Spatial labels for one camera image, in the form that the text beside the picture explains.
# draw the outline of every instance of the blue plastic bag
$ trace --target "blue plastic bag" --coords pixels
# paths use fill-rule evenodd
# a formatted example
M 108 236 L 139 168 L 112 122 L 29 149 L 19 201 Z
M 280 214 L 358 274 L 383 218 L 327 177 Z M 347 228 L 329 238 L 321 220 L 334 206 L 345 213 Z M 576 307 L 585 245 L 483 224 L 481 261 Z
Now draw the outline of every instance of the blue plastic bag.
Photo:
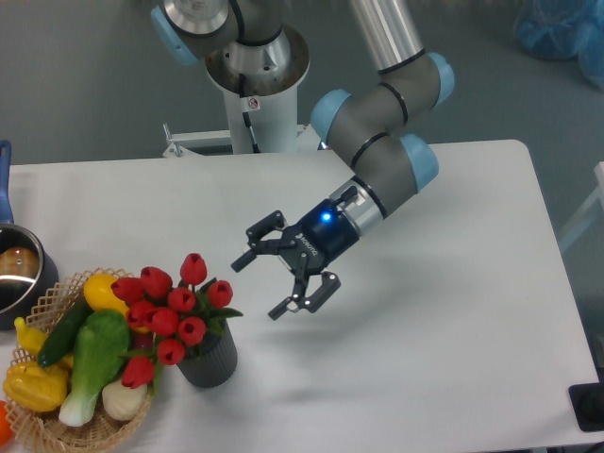
M 514 36 L 535 57 L 571 59 L 586 43 L 600 0 L 526 0 Z
M 588 24 L 585 43 L 579 50 L 579 67 L 592 83 L 604 89 L 604 1 Z

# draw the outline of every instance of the yellow squash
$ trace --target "yellow squash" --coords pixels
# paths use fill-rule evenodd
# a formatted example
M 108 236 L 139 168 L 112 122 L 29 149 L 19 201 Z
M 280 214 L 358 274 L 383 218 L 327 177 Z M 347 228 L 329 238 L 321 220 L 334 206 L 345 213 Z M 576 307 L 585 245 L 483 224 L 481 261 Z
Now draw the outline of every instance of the yellow squash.
M 24 408 L 48 412 L 58 408 L 67 397 L 67 370 L 52 365 L 41 368 L 34 361 L 12 365 L 7 370 L 4 391 Z
M 42 345 L 48 338 L 48 335 L 34 327 L 30 327 L 25 323 L 25 319 L 19 317 L 15 319 L 15 329 L 17 330 L 17 341 L 21 347 L 34 357 L 38 357 Z M 74 367 L 74 356 L 70 352 L 63 357 L 59 365 L 69 368 Z
M 117 277 L 109 274 L 94 274 L 84 283 L 84 298 L 94 311 L 115 310 L 126 315 L 126 302 L 118 298 L 111 289 Z

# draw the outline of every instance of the gray floor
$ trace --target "gray floor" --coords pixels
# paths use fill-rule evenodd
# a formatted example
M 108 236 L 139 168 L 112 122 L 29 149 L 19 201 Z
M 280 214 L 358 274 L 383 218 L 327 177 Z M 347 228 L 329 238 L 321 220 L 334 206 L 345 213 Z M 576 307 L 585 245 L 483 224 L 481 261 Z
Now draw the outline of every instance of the gray floor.
M 378 78 L 345 1 L 285 3 L 286 22 L 310 47 L 299 101 L 306 123 L 324 93 L 363 93 Z M 458 81 L 452 97 L 410 132 L 429 143 L 524 142 L 559 233 L 596 186 L 604 92 L 575 61 L 534 59 L 516 45 L 520 1 L 409 4 L 426 48 L 448 58 Z M 0 1 L 0 137 L 12 141 L 15 164 L 158 158 L 163 122 L 175 133 L 227 128 L 221 94 L 203 68 L 180 67 L 163 49 L 149 21 L 153 6 Z M 564 262 L 586 330 L 604 333 L 604 222 Z

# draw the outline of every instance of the orange fruit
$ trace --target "orange fruit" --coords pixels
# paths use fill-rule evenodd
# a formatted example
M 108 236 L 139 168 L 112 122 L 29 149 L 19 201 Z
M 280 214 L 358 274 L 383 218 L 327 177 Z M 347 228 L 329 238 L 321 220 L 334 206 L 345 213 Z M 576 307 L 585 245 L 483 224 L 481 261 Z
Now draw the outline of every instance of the orange fruit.
M 0 446 L 12 439 L 12 429 L 10 429 L 10 423 L 7 420 L 7 408 L 4 407 L 5 404 L 4 401 L 0 400 Z

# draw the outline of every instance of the light blue joint cap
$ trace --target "light blue joint cap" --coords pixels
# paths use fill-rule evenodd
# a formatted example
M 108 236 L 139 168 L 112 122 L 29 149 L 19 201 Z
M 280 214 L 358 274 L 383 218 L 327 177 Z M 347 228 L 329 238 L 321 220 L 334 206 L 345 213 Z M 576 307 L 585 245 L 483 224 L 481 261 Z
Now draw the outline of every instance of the light blue joint cap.
M 445 57 L 441 54 L 430 52 L 428 56 L 436 64 L 441 76 L 441 93 L 438 96 L 438 101 L 436 101 L 436 105 L 438 106 L 453 93 L 453 89 L 455 88 L 455 74 L 453 73 L 451 65 L 446 62 Z
M 197 58 L 191 53 L 189 47 L 178 37 L 159 7 L 151 10 L 151 22 L 159 33 L 159 37 L 166 45 L 172 56 L 185 66 L 197 63 Z
M 417 192 L 420 193 L 438 175 L 438 160 L 432 148 L 416 135 L 409 134 L 400 139 L 411 161 Z
M 338 114 L 338 110 L 349 97 L 350 93 L 346 90 L 334 90 L 323 96 L 312 109 L 310 124 L 324 143 L 327 143 L 331 124 Z

